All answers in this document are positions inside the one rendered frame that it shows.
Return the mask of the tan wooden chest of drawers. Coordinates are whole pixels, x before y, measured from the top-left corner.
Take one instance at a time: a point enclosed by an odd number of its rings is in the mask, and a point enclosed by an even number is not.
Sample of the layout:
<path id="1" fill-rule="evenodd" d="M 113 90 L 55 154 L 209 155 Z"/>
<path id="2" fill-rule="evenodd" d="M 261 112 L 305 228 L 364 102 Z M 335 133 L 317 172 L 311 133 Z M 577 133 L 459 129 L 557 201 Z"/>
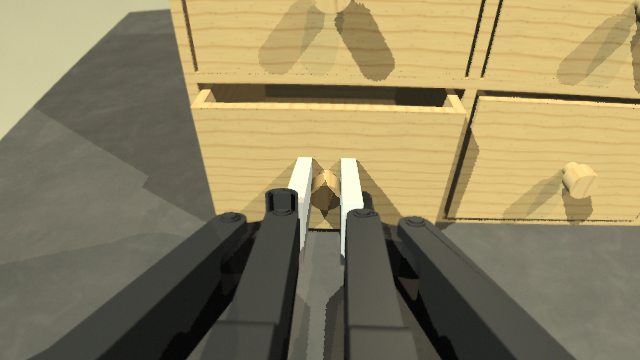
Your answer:
<path id="1" fill-rule="evenodd" d="M 477 90 L 518 91 L 640 99 L 639 88 L 484 79 L 481 76 L 481 73 L 499 0 L 482 0 L 481 2 L 464 78 L 312 73 L 199 73 L 186 0 L 169 0 L 169 4 L 191 106 L 206 83 L 328 84 L 453 88 L 467 115 L 464 120 L 457 145 L 457 151 L 452 163 L 436 222 L 640 226 L 640 213 L 635 220 L 447 218 L 444 208 L 458 163 Z"/>

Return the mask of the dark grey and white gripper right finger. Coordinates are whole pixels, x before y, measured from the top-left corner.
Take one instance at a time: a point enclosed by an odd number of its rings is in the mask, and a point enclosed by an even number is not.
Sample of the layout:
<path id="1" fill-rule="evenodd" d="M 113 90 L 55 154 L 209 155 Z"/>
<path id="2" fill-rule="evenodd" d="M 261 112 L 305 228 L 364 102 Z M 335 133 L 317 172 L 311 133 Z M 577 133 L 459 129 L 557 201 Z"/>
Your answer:
<path id="1" fill-rule="evenodd" d="M 351 158 L 341 158 L 340 263 L 344 360 L 418 360 L 396 288 L 441 360 L 577 360 L 431 221 L 382 222 Z"/>

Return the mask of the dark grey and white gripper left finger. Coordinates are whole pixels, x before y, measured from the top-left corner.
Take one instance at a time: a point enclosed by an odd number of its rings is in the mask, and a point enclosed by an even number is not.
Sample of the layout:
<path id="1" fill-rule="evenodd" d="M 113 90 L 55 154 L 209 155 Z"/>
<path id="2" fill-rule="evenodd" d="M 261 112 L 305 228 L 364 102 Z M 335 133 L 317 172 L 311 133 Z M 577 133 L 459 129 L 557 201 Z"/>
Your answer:
<path id="1" fill-rule="evenodd" d="M 27 360 L 186 360 L 212 326 L 199 360 L 287 360 L 311 183 L 312 158 L 298 157 L 263 220 L 215 216 Z"/>

